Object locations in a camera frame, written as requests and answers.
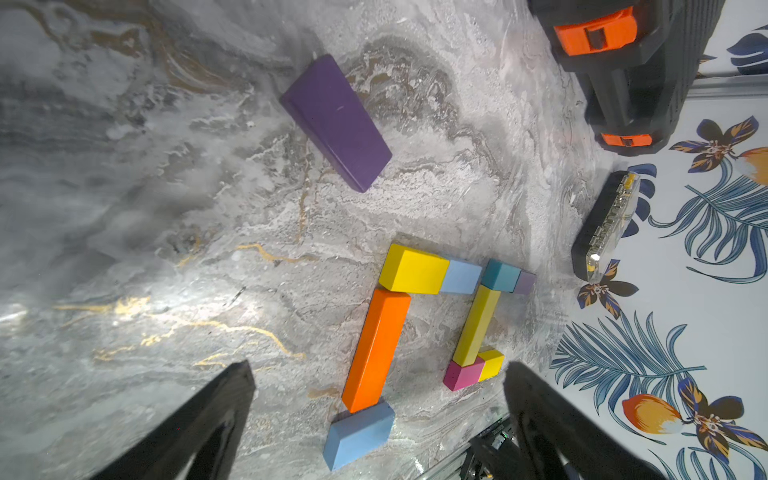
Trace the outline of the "light blue block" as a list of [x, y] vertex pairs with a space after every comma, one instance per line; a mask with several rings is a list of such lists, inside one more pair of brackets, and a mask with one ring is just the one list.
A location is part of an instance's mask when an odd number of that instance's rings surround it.
[[338, 470], [384, 445], [390, 436], [395, 412], [385, 401], [334, 422], [323, 450], [331, 471]]
[[471, 295], [476, 290], [482, 271], [483, 267], [480, 265], [451, 258], [440, 292]]

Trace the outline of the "magenta block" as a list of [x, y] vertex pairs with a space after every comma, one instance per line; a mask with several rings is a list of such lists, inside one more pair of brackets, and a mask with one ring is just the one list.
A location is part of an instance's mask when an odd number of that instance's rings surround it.
[[484, 365], [485, 361], [480, 357], [468, 366], [461, 366], [451, 360], [443, 377], [443, 384], [450, 391], [459, 391], [472, 386], [480, 381]]

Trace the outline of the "teal block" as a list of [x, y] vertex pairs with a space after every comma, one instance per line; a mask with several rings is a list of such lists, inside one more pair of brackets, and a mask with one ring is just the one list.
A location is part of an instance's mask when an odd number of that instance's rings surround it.
[[518, 267], [491, 259], [482, 275], [481, 284], [489, 290], [512, 293], [521, 273], [522, 270]]

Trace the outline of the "small yellow block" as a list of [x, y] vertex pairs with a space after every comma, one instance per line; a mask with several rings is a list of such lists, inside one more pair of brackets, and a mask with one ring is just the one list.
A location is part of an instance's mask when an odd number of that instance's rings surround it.
[[449, 266], [441, 256], [393, 243], [378, 283], [392, 292], [437, 295]]

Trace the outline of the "long yellow block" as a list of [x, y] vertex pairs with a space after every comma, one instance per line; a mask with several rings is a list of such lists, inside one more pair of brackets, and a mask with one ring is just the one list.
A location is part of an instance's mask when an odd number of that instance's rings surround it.
[[501, 292], [478, 287], [452, 361], [461, 367], [473, 364], [484, 341]]

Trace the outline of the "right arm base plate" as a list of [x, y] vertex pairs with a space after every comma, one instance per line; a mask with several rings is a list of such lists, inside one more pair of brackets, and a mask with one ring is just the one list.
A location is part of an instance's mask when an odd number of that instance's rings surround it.
[[520, 450], [509, 416], [494, 422], [418, 479], [523, 479]]

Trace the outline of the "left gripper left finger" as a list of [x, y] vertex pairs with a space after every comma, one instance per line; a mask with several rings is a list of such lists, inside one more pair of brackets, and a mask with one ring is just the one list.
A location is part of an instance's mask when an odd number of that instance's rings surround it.
[[256, 385], [247, 361], [232, 363], [96, 479], [227, 479]]

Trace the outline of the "orange block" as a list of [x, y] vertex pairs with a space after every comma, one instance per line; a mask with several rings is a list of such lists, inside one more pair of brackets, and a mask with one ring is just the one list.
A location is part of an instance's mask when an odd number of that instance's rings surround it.
[[379, 402], [410, 304], [407, 293], [374, 291], [342, 394], [350, 413]]

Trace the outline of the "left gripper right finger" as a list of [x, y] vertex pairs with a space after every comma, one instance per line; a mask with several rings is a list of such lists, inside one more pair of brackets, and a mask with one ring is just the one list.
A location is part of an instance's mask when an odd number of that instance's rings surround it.
[[566, 479], [566, 459], [584, 479], [661, 479], [527, 365], [513, 361], [504, 393], [527, 479]]

